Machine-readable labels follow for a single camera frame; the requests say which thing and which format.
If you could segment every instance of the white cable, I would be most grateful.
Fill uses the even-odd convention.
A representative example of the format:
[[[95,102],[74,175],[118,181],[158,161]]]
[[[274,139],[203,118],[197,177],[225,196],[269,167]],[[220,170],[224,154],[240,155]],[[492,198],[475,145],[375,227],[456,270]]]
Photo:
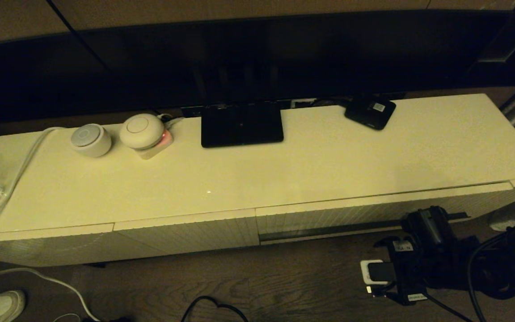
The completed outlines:
[[[167,113],[162,113],[162,114],[156,115],[156,117],[159,119],[162,119],[163,116],[169,116],[170,118],[174,118],[174,116],[172,116],[171,114],[167,114]]]
[[[43,130],[41,132],[41,134],[39,135],[39,137],[37,137],[37,140],[35,140],[35,142],[31,146],[31,149],[29,149],[29,153],[27,153],[27,156],[25,157],[21,167],[19,168],[19,171],[18,171],[16,177],[13,179],[11,185],[8,186],[7,195],[0,201],[0,214],[1,214],[2,210],[3,210],[3,208],[5,207],[5,205],[8,203],[9,198],[11,198],[11,196],[13,194],[13,191],[15,190],[15,188],[17,186],[17,182],[19,181],[19,179],[23,175],[23,172],[27,168],[27,165],[29,164],[29,161],[31,161],[31,158],[35,154],[35,151],[37,151],[37,148],[39,148],[39,145],[41,144],[41,141],[43,141],[43,139],[45,138],[45,136],[47,134],[49,134],[49,132],[54,131],[54,130],[58,130],[58,129],[61,129],[61,127],[51,127],[51,128],[48,128],[46,130]],[[92,318],[93,320],[95,320],[97,322],[100,322],[100,320],[98,318],[96,318],[92,313],[90,313],[90,310],[86,306],[86,303],[84,302],[84,299],[83,299],[82,295],[79,293],[79,291],[77,291],[76,288],[72,287],[71,285],[69,285],[69,284],[67,284],[67,283],[65,283],[63,281],[54,279],[52,277],[45,276],[45,275],[39,273],[38,271],[35,271],[34,269],[27,268],[27,267],[18,267],[18,268],[12,268],[12,269],[4,269],[4,270],[0,271],[0,275],[8,274],[8,273],[16,273],[16,272],[19,272],[19,271],[25,271],[27,273],[35,274],[38,277],[41,277],[41,279],[44,279],[44,280],[47,280],[47,281],[50,281],[50,282],[53,282],[53,283],[57,283],[57,284],[60,284],[60,285],[63,285],[64,287],[66,287],[66,288],[70,289],[71,291],[75,292],[75,294],[79,297],[80,303],[82,304],[82,307],[84,308],[84,311],[88,314],[88,316],[90,318]]]
[[[170,130],[170,128],[172,128],[172,126],[180,121],[184,120],[184,118],[175,118],[173,120],[169,120],[168,122],[164,123],[164,127],[167,129],[167,130]]]
[[[76,316],[76,317],[79,319],[79,322],[80,322],[80,321],[82,321],[82,320],[80,319],[79,314],[76,314],[76,313],[67,313],[67,314],[63,314],[63,315],[59,316],[58,318],[56,318],[55,320],[53,320],[53,322],[57,322],[58,320],[61,320],[61,319],[62,319],[62,318],[64,318],[65,316],[71,316],[71,315],[72,315],[72,316]]]

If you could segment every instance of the cord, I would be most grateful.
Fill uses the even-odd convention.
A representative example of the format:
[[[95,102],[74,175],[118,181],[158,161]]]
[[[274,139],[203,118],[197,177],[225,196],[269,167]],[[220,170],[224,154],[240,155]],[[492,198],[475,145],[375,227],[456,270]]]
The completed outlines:
[[[101,57],[98,55],[98,53],[96,53],[90,47],[90,45],[88,45],[88,43],[86,41],[84,41],[84,39],[80,36],[80,34],[77,32],[77,30],[75,30],[73,28],[73,26],[71,26],[69,21],[65,18],[65,16],[63,16],[63,13],[61,13],[59,8],[57,8],[57,6],[55,6],[55,3],[53,3],[53,0],[46,0],[46,1],[47,1],[47,4],[51,7],[51,9],[53,9],[53,12],[55,12],[57,17],[59,17],[59,19],[63,22],[65,27],[67,27],[67,29],[69,29],[69,32],[78,40],[78,42],[84,47],[84,49],[86,49],[86,51],[88,51],[88,53],[90,53],[90,55],[92,57],[94,57],[94,59],[96,59],[96,61],[99,64],[101,64],[101,66],[112,76],[112,78],[118,82],[118,84],[121,86],[122,89],[126,89],[124,82],[121,79],[119,79],[119,77],[116,75],[116,73],[112,69],[110,69],[109,65],[106,65],[105,61],[103,61],[101,59]],[[147,108],[149,110],[155,112],[156,114],[159,113],[154,108],[151,108],[151,107],[147,107]]]
[[[474,261],[474,258],[476,257],[476,254],[478,254],[479,251],[482,249],[492,246],[495,243],[501,241],[507,234],[500,234],[498,236],[492,237],[491,239],[483,242],[478,246],[470,255],[470,258],[468,258],[468,264],[466,265],[466,280],[468,281],[468,295],[470,295],[470,300],[472,301],[472,306],[474,306],[474,311],[476,312],[476,315],[478,316],[478,320],[480,322],[486,322],[486,318],[484,318],[484,314],[482,314],[482,310],[480,309],[480,304],[478,304],[478,299],[476,298],[476,293],[474,292],[474,287],[472,286],[472,261]]]
[[[466,321],[466,322],[473,322],[472,320],[470,320],[469,318],[467,318],[466,316],[464,316],[463,314],[461,314],[460,312],[458,312],[457,310],[455,309],[451,309],[449,308],[448,306],[446,306],[444,303],[440,302],[439,300],[437,300],[436,298],[433,298],[431,295],[426,295],[426,297],[431,300],[431,302],[435,303],[436,305],[440,306],[441,308],[447,310],[448,312],[458,316],[460,319]]]
[[[41,132],[41,134],[39,135],[39,137],[37,137],[37,140],[35,140],[35,142],[31,146],[31,149],[29,149],[29,153],[27,153],[27,156],[23,160],[23,163],[22,163],[21,167],[19,168],[19,171],[18,171],[17,175],[13,179],[12,183],[9,185],[7,195],[0,201],[0,214],[1,214],[2,210],[4,209],[5,205],[8,203],[9,199],[11,198],[11,196],[13,194],[13,191],[17,187],[17,182],[19,181],[19,179],[23,175],[23,172],[27,168],[27,165],[29,164],[29,161],[31,161],[31,158],[33,157],[33,155],[37,151],[37,148],[39,148],[39,145],[41,144],[41,142],[43,141],[45,136],[47,136],[47,134],[49,134],[50,132],[52,132],[54,130],[58,130],[58,129],[61,129],[61,127],[51,127],[51,128],[48,128],[46,130],[43,130]],[[98,318],[96,318],[90,312],[90,310],[86,306],[86,303],[84,302],[84,299],[83,299],[82,295],[80,294],[80,292],[77,291],[76,288],[72,287],[71,285],[69,285],[69,284],[67,284],[67,283],[65,283],[63,281],[54,279],[52,277],[48,277],[46,275],[43,275],[43,274],[39,273],[35,269],[31,269],[31,268],[27,268],[27,267],[17,267],[17,268],[12,268],[12,269],[4,269],[4,270],[0,271],[0,275],[8,274],[8,273],[16,273],[16,272],[19,272],[19,271],[25,271],[27,273],[35,274],[38,277],[41,277],[41,279],[44,279],[44,280],[47,280],[47,281],[50,281],[50,282],[53,282],[53,283],[57,283],[57,284],[60,284],[60,285],[63,285],[64,287],[66,287],[66,288],[70,289],[71,291],[75,292],[75,294],[79,297],[80,303],[82,304],[82,307],[84,308],[84,311],[88,314],[88,316],[90,316],[90,318],[92,318],[95,321],[98,321],[98,322],[100,321]]]
[[[213,297],[209,297],[209,296],[199,296],[199,297],[197,297],[196,300],[194,300],[192,302],[192,304],[190,304],[190,306],[188,306],[188,308],[186,309],[186,312],[184,312],[184,316],[182,316],[182,320],[180,320],[180,322],[185,322],[186,318],[188,317],[188,313],[190,313],[190,311],[196,305],[196,303],[198,303],[199,301],[202,301],[202,300],[208,300],[208,301],[212,302],[214,305],[216,305],[216,308],[230,309],[233,312],[235,312],[238,316],[240,316],[240,318],[242,320],[244,320],[244,322],[248,322],[248,319],[245,317],[245,315],[243,313],[241,313],[241,311],[238,310],[235,306],[231,306],[231,305],[228,305],[228,304],[219,304],[218,301],[216,301]]]
[[[168,118],[168,120],[172,120],[174,118],[174,116],[172,116],[171,114],[168,114],[168,113],[158,114],[156,117],[159,119],[166,117],[166,118]]]
[[[59,316],[58,318],[56,318],[55,320],[53,320],[53,322],[57,322],[58,320],[61,320],[62,318],[66,317],[66,316],[76,316],[79,320],[79,322],[82,321],[82,319],[80,318],[79,314],[76,314],[76,313],[67,313],[67,314],[63,314],[61,316]]]
[[[184,118],[175,118],[173,120],[169,120],[168,122],[164,123],[164,127],[168,130],[170,130],[170,128],[172,128],[172,126],[174,126],[174,124],[180,122],[184,120]]]

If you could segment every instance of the wall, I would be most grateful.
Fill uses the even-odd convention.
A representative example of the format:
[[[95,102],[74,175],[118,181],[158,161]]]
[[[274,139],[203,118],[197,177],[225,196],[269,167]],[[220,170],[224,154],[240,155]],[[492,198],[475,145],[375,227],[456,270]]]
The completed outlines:
[[[76,29],[376,10],[512,10],[515,0],[55,0]],[[0,42],[66,32],[45,0],[0,0]]]

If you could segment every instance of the white smart speaker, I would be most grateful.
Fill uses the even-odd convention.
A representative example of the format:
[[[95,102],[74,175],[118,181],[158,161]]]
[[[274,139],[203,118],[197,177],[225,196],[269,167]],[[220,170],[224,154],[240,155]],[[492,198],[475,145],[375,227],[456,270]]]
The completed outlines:
[[[71,135],[71,147],[86,157],[100,157],[112,145],[109,133],[98,124],[81,126]]]
[[[138,114],[120,128],[120,140],[143,159],[150,159],[172,144],[172,135],[164,123],[152,114]]]

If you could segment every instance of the black cable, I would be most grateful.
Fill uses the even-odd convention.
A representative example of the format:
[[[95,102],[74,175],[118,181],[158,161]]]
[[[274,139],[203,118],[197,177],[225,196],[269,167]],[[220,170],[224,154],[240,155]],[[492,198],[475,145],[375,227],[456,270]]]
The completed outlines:
[[[476,254],[478,254],[479,251],[482,249],[492,246],[495,243],[501,241],[504,237],[506,237],[506,233],[500,234],[498,236],[492,237],[491,239],[483,242],[478,246],[470,255],[468,258],[468,264],[466,265],[466,280],[468,282],[468,295],[470,295],[470,300],[472,301],[472,306],[474,306],[474,311],[476,312],[476,315],[478,316],[478,320],[480,322],[486,322],[486,318],[484,318],[484,314],[482,314],[482,310],[480,309],[480,304],[478,304],[478,299],[476,298],[476,293],[474,292],[474,287],[472,286],[472,261],[474,261],[474,258],[476,257]]]
[[[57,6],[55,6],[55,3],[53,3],[53,0],[46,0],[46,1],[47,1],[47,4],[51,7],[51,9],[53,9],[53,12],[55,12],[55,14],[63,22],[65,27],[67,27],[67,29],[69,29],[69,32],[78,40],[78,42],[84,47],[84,49],[86,49],[86,51],[88,51],[88,53],[90,53],[90,55],[92,55],[92,57],[94,57],[94,59],[99,64],[101,64],[101,66],[113,77],[113,79],[115,79],[119,83],[119,85],[123,89],[123,92],[126,92],[126,90],[125,90],[126,86],[125,86],[124,82],[121,79],[119,79],[119,77],[116,75],[116,73],[112,69],[110,69],[109,65],[106,65],[106,63],[101,59],[101,57],[98,55],[98,53],[96,53],[90,47],[90,45],[88,45],[88,43],[86,43],[86,41],[84,41],[84,39],[80,36],[80,34],[77,32],[77,30],[75,30],[73,28],[73,26],[71,26],[69,21],[67,21],[65,16],[63,16],[63,13],[61,13],[61,11],[59,11],[59,8],[57,8]],[[151,111],[155,112],[156,114],[160,114],[160,112],[157,111],[156,109],[148,107],[148,104],[146,104],[145,102],[142,102],[142,103],[143,103],[143,105],[145,105],[147,107],[148,110],[151,110]]]
[[[461,314],[460,312],[458,312],[457,310],[455,309],[452,309],[452,308],[449,308],[448,306],[446,306],[443,302],[440,302],[439,300],[437,300],[436,298],[433,298],[431,295],[426,295],[426,297],[433,303],[435,303],[436,305],[440,306],[441,308],[447,310],[448,312],[458,316],[459,318],[461,318],[462,320],[466,321],[466,322],[473,322],[472,320],[470,320],[469,318],[467,318],[466,316],[464,316],[463,314]]]
[[[248,322],[248,319],[245,317],[245,315],[243,313],[241,313],[240,310],[238,310],[237,308],[235,308],[234,306],[231,306],[231,305],[220,304],[213,297],[209,297],[209,296],[199,296],[199,297],[197,297],[196,300],[194,300],[192,302],[192,304],[190,304],[190,306],[188,306],[188,308],[186,309],[186,312],[184,312],[184,316],[182,316],[182,320],[180,320],[180,322],[186,322],[186,318],[188,317],[188,313],[190,313],[190,311],[196,305],[196,303],[198,303],[199,301],[202,301],[202,300],[208,300],[208,301],[212,302],[214,305],[216,305],[216,308],[230,309],[233,312],[235,312],[237,315],[239,315],[240,318],[242,320],[244,320],[244,322]]]

